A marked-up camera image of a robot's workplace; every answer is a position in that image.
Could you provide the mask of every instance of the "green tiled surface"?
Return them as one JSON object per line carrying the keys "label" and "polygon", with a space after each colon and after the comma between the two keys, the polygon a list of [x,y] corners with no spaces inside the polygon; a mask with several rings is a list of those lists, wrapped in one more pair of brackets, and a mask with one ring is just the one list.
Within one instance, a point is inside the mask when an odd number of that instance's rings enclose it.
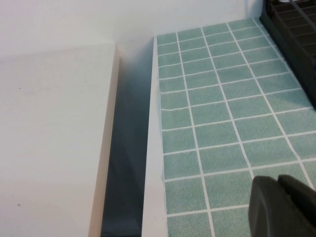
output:
{"label": "green tiled surface", "polygon": [[180,55],[179,53],[171,53],[166,55],[161,55],[158,57],[158,65],[166,66],[171,64],[180,63]]}
{"label": "green tiled surface", "polygon": [[228,53],[239,52],[238,46],[235,42],[223,43],[223,44],[210,46],[209,50],[210,50],[211,55],[213,57],[228,54]]}
{"label": "green tiled surface", "polygon": [[228,105],[235,119],[270,113],[263,96],[230,101]]}
{"label": "green tiled surface", "polygon": [[218,85],[189,90],[189,99],[191,105],[199,105],[224,100],[221,89]]}
{"label": "green tiled surface", "polygon": [[287,68],[281,60],[273,60],[262,63],[251,64],[250,67],[256,77],[268,76],[287,72]]}
{"label": "green tiled surface", "polygon": [[192,49],[181,53],[182,62],[189,62],[197,59],[209,58],[207,48]]}
{"label": "green tiled surface", "polygon": [[[236,41],[227,24],[203,27],[205,38],[201,28],[180,32],[184,72],[180,63],[159,68],[169,237],[211,236],[211,226],[217,237],[250,236],[246,160],[254,175],[290,174],[316,186],[316,112],[257,24],[258,18],[229,23]],[[160,63],[176,62],[166,57],[178,55],[176,34],[157,41],[159,55],[166,54]],[[205,41],[215,68],[204,59],[210,57]]]}
{"label": "green tiled surface", "polygon": [[166,54],[166,53],[174,53],[174,52],[179,51],[178,43],[159,45],[157,49],[158,49],[158,55]]}
{"label": "green tiled surface", "polygon": [[248,208],[214,211],[216,237],[250,237]]}
{"label": "green tiled surface", "polygon": [[196,152],[166,155],[164,161],[164,178],[172,179],[199,174]]}
{"label": "green tiled surface", "polygon": [[210,36],[213,34],[228,32],[229,29],[226,23],[222,23],[222,24],[217,24],[213,26],[203,27],[203,31],[206,36]]}
{"label": "green tiled surface", "polygon": [[160,80],[159,87],[161,92],[185,89],[183,77],[168,80]]}
{"label": "green tiled surface", "polygon": [[232,31],[256,26],[252,19],[232,21],[228,23]]}
{"label": "green tiled surface", "polygon": [[245,143],[243,147],[251,166],[296,160],[295,155],[284,138]]}
{"label": "green tiled surface", "polygon": [[209,58],[183,64],[185,74],[202,73],[213,70],[212,62]]}
{"label": "green tiled surface", "polygon": [[267,95],[267,99],[274,112],[312,106],[303,90],[285,91]]}
{"label": "green tiled surface", "polygon": [[264,36],[257,37],[254,39],[240,40],[238,44],[242,50],[250,50],[270,46],[269,42]]}
{"label": "green tiled surface", "polygon": [[270,176],[274,179],[277,179],[277,177],[280,174],[288,174],[302,181],[305,184],[307,183],[304,173],[299,164],[288,164],[288,165],[282,165],[282,166],[277,166],[277,167],[256,169],[253,171],[253,173],[255,176],[259,176],[259,175]]}
{"label": "green tiled surface", "polygon": [[289,137],[289,140],[301,159],[316,158],[316,133]]}
{"label": "green tiled surface", "polygon": [[204,38],[198,38],[198,39],[192,39],[187,41],[181,41],[180,42],[180,49],[183,50],[189,50],[193,48],[201,48],[205,47],[205,40]]}
{"label": "green tiled surface", "polygon": [[193,107],[192,115],[195,125],[230,119],[226,104],[224,102]]}
{"label": "green tiled surface", "polygon": [[214,71],[186,76],[186,82],[188,89],[218,84]]}
{"label": "green tiled surface", "polygon": [[247,66],[221,69],[217,73],[221,83],[252,78],[250,69]]}
{"label": "green tiled surface", "polygon": [[240,145],[203,149],[199,154],[204,173],[247,168]]}
{"label": "green tiled surface", "polygon": [[236,121],[242,141],[281,136],[281,130],[272,115]]}
{"label": "green tiled surface", "polygon": [[194,39],[203,36],[201,28],[178,32],[179,41]]}
{"label": "green tiled surface", "polygon": [[163,129],[191,126],[189,109],[162,111],[161,121]]}
{"label": "green tiled surface", "polygon": [[168,235],[169,237],[211,236],[207,213],[169,217]]}
{"label": "green tiled surface", "polygon": [[160,103],[162,109],[176,109],[188,106],[185,92],[161,94]]}
{"label": "green tiled surface", "polygon": [[232,66],[245,64],[241,53],[219,56],[213,58],[216,69],[228,68]]}
{"label": "green tiled surface", "polygon": [[247,51],[244,53],[248,63],[256,63],[264,60],[278,58],[272,47],[259,48]]}
{"label": "green tiled surface", "polygon": [[206,36],[205,38],[208,45],[234,41],[234,38],[230,32],[214,36]]}
{"label": "green tiled surface", "polygon": [[196,127],[198,147],[208,147],[237,142],[231,122]]}
{"label": "green tiled surface", "polygon": [[286,134],[316,130],[315,110],[303,110],[277,115]]}
{"label": "green tiled surface", "polygon": [[205,184],[211,208],[249,203],[251,176],[248,171],[206,176]]}
{"label": "green tiled surface", "polygon": [[206,208],[201,178],[170,181],[165,187],[168,214]]}
{"label": "green tiled surface", "polygon": [[223,90],[228,100],[260,94],[259,87],[257,86],[255,80],[225,84],[223,85]]}
{"label": "green tiled surface", "polygon": [[259,78],[258,82],[264,93],[299,88],[294,76],[290,73]]}
{"label": "green tiled surface", "polygon": [[177,35],[175,33],[157,36],[157,44],[173,43],[177,41]]}
{"label": "green tiled surface", "polygon": [[164,153],[195,148],[192,128],[163,131],[162,145]]}

